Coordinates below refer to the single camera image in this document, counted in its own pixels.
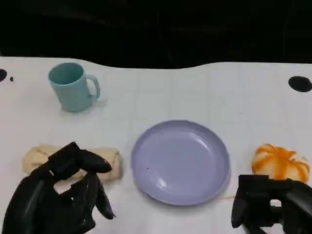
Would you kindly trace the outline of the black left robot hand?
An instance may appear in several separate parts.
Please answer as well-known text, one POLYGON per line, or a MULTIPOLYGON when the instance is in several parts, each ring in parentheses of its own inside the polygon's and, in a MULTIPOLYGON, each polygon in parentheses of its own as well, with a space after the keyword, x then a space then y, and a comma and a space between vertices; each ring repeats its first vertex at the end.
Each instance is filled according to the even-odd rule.
POLYGON ((84 234, 96 223, 94 208, 113 219, 98 177, 112 170, 101 156, 71 142, 23 178, 5 212, 4 234, 84 234))

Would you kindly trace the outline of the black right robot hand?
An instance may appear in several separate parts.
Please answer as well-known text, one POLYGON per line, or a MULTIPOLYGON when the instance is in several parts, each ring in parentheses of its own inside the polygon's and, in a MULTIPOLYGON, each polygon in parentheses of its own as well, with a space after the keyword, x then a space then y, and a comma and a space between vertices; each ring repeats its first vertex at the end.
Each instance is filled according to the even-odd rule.
POLYGON ((243 226, 248 234, 262 234, 264 227, 282 225, 286 234, 312 232, 312 189, 292 180, 274 180, 267 175, 240 175, 232 207, 233 228, 243 226))

